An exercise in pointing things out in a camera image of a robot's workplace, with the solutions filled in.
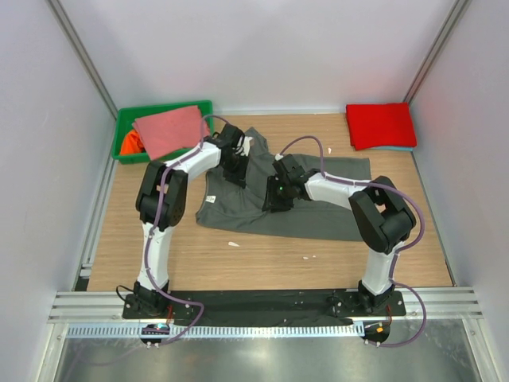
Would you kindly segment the grey t shirt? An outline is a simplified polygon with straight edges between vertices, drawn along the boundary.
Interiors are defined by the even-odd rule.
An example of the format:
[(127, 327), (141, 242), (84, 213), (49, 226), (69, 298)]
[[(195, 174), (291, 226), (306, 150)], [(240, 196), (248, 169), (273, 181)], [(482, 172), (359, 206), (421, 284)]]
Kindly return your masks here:
[(352, 212), (320, 201), (296, 199), (287, 212), (264, 212), (267, 178), (274, 173), (274, 155), (266, 138), (253, 127), (246, 131), (252, 138), (247, 166), (246, 187), (226, 181), (223, 169), (213, 168), (205, 174), (205, 195), (196, 213), (198, 225), (269, 236), (314, 240), (362, 240)]

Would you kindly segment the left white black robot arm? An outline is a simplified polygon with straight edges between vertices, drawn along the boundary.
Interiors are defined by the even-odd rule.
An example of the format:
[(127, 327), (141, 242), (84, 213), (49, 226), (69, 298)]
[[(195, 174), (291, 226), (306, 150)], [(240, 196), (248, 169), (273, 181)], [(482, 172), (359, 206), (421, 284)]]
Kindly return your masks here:
[(124, 318), (161, 318), (174, 298), (169, 293), (169, 254), (175, 227), (185, 214), (188, 184), (217, 166), (224, 178), (246, 187), (250, 138), (225, 124), (178, 158), (152, 161), (146, 167), (135, 203), (143, 230), (142, 265), (134, 286), (123, 298)]

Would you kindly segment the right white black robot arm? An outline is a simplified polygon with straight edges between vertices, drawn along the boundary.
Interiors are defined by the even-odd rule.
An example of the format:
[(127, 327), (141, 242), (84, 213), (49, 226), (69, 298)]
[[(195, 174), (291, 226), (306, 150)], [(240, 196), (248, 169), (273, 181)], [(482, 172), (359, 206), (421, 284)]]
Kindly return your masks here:
[(367, 266), (358, 284), (359, 308), (376, 315), (394, 290), (396, 253), (416, 225), (416, 218), (388, 177), (374, 181), (333, 176), (319, 169), (304, 170), (292, 155), (277, 155), (275, 174), (267, 178), (262, 209), (285, 212), (293, 201), (321, 201), (352, 211), (359, 234), (369, 247)]

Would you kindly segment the pink folded t shirt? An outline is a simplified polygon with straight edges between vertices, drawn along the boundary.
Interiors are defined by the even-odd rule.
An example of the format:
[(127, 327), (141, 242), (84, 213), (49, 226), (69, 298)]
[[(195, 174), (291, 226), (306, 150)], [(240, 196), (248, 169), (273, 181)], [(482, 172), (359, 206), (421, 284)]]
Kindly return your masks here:
[(133, 128), (138, 132), (150, 160), (163, 158), (177, 150), (193, 148), (210, 133), (207, 124), (202, 127), (202, 114), (198, 106), (136, 118)]

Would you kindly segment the orange t shirt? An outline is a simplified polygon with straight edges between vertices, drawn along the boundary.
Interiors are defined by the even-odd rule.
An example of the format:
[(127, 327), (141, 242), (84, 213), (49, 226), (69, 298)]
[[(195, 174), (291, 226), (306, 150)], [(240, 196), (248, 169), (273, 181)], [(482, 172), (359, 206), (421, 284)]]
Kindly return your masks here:
[(122, 141), (119, 154), (125, 156), (141, 154), (145, 152), (146, 149), (144, 147), (140, 134), (135, 129), (129, 131)]

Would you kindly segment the green plastic bin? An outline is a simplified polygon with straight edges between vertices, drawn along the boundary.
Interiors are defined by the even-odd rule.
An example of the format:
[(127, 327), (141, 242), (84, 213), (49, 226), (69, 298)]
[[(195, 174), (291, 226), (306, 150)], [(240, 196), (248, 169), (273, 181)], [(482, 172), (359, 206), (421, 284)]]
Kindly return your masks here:
[(175, 158), (198, 143), (201, 118), (212, 112), (208, 99), (124, 107), (111, 155), (122, 164), (148, 162), (155, 154)]

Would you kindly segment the red folded t shirt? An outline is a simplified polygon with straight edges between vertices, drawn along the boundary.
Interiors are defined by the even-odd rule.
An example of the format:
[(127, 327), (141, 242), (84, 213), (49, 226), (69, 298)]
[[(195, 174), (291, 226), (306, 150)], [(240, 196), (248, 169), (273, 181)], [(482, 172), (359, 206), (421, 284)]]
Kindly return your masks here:
[(347, 104), (345, 117), (356, 150), (418, 144), (408, 103)]

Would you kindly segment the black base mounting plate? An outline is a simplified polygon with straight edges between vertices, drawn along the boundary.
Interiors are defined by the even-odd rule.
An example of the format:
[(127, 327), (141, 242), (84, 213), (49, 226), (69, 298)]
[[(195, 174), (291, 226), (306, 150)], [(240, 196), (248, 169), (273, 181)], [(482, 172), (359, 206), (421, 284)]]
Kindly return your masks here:
[(366, 308), (356, 290), (175, 290), (174, 298), (125, 297), (125, 319), (172, 318), (176, 325), (189, 325), (198, 315), (196, 302), (204, 304), (198, 326), (216, 327), (314, 327), (347, 325), (365, 317), (403, 317), (402, 293), (394, 291), (376, 308)]

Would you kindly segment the light blue folded t shirt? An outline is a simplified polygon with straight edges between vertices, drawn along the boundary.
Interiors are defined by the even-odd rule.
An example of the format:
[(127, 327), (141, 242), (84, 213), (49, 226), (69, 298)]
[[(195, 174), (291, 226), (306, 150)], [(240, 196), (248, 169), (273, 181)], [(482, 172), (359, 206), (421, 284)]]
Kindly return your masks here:
[(391, 150), (401, 152), (412, 152), (414, 150), (411, 146), (377, 146), (373, 147), (373, 150)]

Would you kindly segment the aluminium frame rail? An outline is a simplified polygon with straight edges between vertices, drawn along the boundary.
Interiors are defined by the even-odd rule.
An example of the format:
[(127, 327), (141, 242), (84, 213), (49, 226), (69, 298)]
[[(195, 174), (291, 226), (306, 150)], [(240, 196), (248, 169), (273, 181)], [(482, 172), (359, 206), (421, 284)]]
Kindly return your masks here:
[(48, 323), (116, 322), (122, 319), (123, 307), (115, 292), (58, 292)]

